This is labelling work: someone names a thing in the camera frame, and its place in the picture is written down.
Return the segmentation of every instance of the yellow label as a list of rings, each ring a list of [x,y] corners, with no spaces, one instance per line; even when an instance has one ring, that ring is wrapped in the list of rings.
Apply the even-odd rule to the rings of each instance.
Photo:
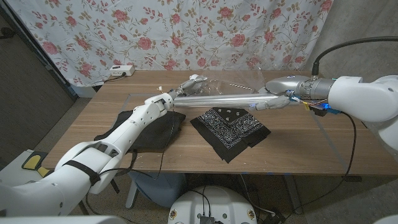
[[[308,103],[303,102],[303,104],[304,104],[305,110],[309,111],[309,110],[310,110],[310,107],[309,107]]]
[[[35,167],[37,163],[40,161],[40,156],[35,155],[29,158],[29,160],[25,163],[23,166],[23,169],[30,169],[30,170],[35,170]]]
[[[37,169],[37,172],[39,172],[39,174],[40,174],[42,177],[44,177],[44,176],[49,172],[49,170],[46,169],[46,168],[44,168],[44,167],[40,167],[39,169]]]

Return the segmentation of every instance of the floral curtain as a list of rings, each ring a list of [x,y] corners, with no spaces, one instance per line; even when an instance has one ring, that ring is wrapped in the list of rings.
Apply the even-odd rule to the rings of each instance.
[[[332,0],[7,0],[76,86],[137,70],[300,70]]]

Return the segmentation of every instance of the clear plastic bag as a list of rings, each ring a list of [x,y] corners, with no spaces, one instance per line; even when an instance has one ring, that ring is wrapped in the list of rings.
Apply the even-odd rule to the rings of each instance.
[[[228,70],[205,70],[201,74],[207,80],[201,84],[195,96],[237,95],[258,93],[265,86],[266,79],[261,68],[253,70],[239,70],[235,65]]]

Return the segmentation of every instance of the gray wall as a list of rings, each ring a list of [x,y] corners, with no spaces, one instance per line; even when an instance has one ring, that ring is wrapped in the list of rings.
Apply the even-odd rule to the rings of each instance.
[[[324,50],[348,40],[398,35],[398,1],[335,0],[304,70]],[[364,81],[398,74],[398,42],[365,43],[338,49],[320,61],[326,78],[361,76]]]

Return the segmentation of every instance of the white power strip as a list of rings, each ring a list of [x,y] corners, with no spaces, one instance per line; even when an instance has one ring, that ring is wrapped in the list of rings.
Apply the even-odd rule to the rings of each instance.
[[[135,69],[132,65],[113,65],[109,71],[111,71],[112,76],[121,76],[123,72],[126,72],[126,76],[131,76]]]

